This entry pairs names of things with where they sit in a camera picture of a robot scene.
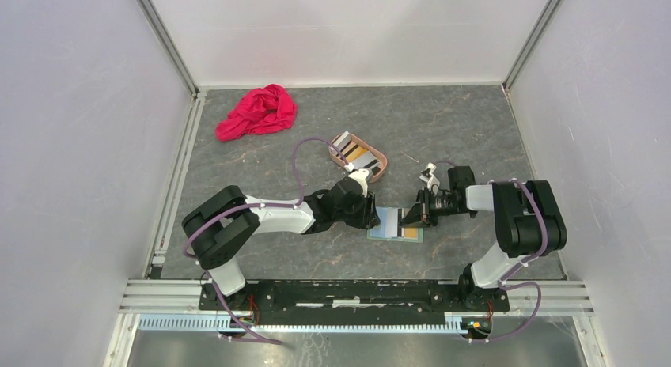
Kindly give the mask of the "gold card black stripe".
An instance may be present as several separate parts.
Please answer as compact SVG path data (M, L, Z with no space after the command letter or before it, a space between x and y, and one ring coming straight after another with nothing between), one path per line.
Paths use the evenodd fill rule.
M421 241L423 231L419 228L400 228L403 240L407 241Z

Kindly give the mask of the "silver card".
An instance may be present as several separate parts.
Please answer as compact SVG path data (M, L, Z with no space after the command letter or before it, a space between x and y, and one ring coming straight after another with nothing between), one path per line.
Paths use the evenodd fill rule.
M416 239L417 230L414 228L403 227L402 222L406 214L404 208L391 208L389 210L389 228L387 234L391 238Z

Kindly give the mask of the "green card holder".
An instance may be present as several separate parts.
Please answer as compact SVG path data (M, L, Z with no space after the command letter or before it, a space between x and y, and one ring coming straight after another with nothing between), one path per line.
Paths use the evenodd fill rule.
M423 229L404 228L400 226L400 220L408 212L407 208L400 207L377 207L380 224L369 229L367 238L369 240L387 240L408 243L422 243Z

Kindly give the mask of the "pink oval tray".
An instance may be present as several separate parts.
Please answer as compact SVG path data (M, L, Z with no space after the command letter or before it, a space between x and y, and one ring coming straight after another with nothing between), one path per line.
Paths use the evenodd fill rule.
M369 151L366 154L362 155L361 157L357 158L352 164L354 165L355 168L369 169L371 171L371 177L368 179L368 181L371 183L377 182L387 168L388 165L387 157L381 151L373 148L370 144L364 142L360 137L356 136L355 134L351 134L351 143L344 151L350 149L354 144L364 146ZM339 167L345 169L345 165L349 164L347 163L343 153L334 154L329 150L329 154L332 160Z

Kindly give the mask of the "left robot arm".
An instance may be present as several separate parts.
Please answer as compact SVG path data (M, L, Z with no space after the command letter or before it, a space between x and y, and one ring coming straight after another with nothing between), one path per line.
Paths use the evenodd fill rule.
M258 199L230 185L182 220L188 238L184 254L210 276L220 302L235 310L248 301L237 253L252 236L322 233L340 222L364 230L380 224L375 196L366 181L348 176L329 189L290 201Z

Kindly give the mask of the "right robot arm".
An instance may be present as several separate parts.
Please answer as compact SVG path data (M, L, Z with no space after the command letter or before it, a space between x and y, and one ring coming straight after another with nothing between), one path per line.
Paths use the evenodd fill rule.
M520 269L565 247L567 227L547 180L477 184L470 167L453 166L447 172L449 185L442 188L435 169L429 163L421 172L426 186L400 219L400 227L430 228L439 218L458 214L494 215L495 243L459 277L457 300L463 308L477 310L489 292L505 289Z

